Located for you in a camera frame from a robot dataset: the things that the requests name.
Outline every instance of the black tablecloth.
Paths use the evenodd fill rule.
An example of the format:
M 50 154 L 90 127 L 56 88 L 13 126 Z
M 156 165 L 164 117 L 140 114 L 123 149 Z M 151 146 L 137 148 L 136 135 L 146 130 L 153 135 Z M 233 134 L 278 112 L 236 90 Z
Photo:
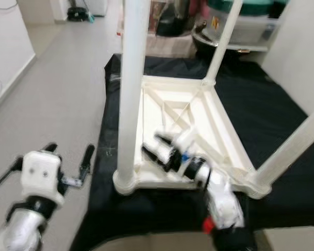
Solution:
M 201 60 L 147 57 L 146 75 L 202 79 Z M 106 106 L 97 147 L 88 211 L 71 250 L 90 250 L 107 240 L 145 233 L 200 231 L 206 208 L 197 191 L 138 190 L 117 194 L 120 56 L 105 67 Z M 255 168 L 306 119 L 306 114 L 261 68 L 251 62 L 224 62 L 216 91 Z M 314 144 L 273 185 L 262 200 L 237 194 L 253 229 L 314 225 Z

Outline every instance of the white plastic pole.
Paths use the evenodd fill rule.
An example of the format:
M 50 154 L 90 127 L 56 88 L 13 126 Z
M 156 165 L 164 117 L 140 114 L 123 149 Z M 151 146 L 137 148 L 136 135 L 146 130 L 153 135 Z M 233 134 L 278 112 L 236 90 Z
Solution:
M 124 10 L 118 162 L 113 181 L 117 191 L 126 194 L 135 186 L 133 164 L 150 0 L 125 0 Z
M 223 56 L 225 55 L 232 32 L 234 31 L 234 27 L 239 17 L 242 5 L 243 0 L 234 0 L 225 28 L 223 29 L 223 33 L 220 38 L 219 45 L 214 52 L 213 60 L 204 79 L 204 81 L 209 84 L 215 84 L 216 75 L 219 71 Z
M 256 183 L 270 186 L 314 143 L 314 113 L 258 169 Z

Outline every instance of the baseboard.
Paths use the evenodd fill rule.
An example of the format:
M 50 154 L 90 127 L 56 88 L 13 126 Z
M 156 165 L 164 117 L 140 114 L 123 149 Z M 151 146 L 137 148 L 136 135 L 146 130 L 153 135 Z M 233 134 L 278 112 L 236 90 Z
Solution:
M 66 19 L 55 19 L 54 20 L 54 23 L 56 24 L 56 25 L 64 25 L 64 24 L 66 24 L 66 22 L 68 21 L 68 17 L 66 17 Z
M 14 89 L 16 84 L 20 81 L 20 79 L 28 72 L 31 66 L 36 62 L 37 58 L 34 54 L 28 62 L 14 75 L 14 77 L 9 81 L 7 85 L 2 89 L 0 94 L 0 104 L 4 101 L 4 99 L 8 96 L 8 94 Z

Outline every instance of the warning sticker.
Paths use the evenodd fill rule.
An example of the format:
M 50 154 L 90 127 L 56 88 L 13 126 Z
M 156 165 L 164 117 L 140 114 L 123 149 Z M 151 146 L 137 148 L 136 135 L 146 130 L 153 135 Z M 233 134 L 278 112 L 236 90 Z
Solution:
M 211 21 L 212 28 L 215 28 L 216 30 L 219 28 L 219 18 L 213 17 Z

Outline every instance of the green lid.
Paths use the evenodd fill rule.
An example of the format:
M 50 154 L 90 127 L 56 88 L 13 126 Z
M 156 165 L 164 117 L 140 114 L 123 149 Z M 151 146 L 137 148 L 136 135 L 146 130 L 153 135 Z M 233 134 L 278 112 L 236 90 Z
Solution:
M 264 16 L 270 13 L 274 0 L 244 0 L 241 16 Z M 233 0 L 208 0 L 208 6 L 229 13 Z

